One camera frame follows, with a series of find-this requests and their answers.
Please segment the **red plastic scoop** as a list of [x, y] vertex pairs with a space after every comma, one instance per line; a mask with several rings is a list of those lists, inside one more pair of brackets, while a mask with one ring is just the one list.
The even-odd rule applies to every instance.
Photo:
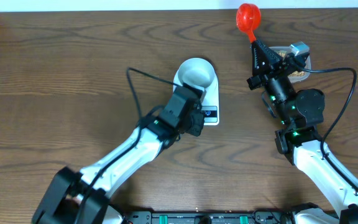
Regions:
[[260, 25], [261, 18], [260, 9], [255, 4], [241, 4], [236, 12], [237, 28], [248, 36], [250, 43], [257, 40], [254, 31]]

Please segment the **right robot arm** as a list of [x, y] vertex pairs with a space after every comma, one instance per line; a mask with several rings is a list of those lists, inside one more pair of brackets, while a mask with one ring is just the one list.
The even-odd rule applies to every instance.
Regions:
[[358, 179], [330, 150], [327, 135], [317, 130], [324, 121], [324, 93], [315, 88], [295, 91], [288, 77], [308, 71], [309, 47], [302, 42], [292, 44], [284, 56], [260, 40], [253, 40], [250, 48], [249, 88], [264, 88], [269, 97], [264, 104], [284, 126], [275, 132], [278, 152], [313, 181], [336, 213], [332, 216], [306, 203], [283, 215], [281, 223], [358, 223]]

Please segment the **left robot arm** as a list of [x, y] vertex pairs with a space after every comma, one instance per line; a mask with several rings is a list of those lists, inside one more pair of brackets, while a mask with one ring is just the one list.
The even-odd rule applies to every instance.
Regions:
[[33, 214], [32, 223], [120, 223], [110, 206], [115, 191], [184, 133], [199, 136], [204, 126], [200, 86], [177, 86], [158, 115], [142, 117], [132, 134], [107, 156], [78, 172], [58, 171]]

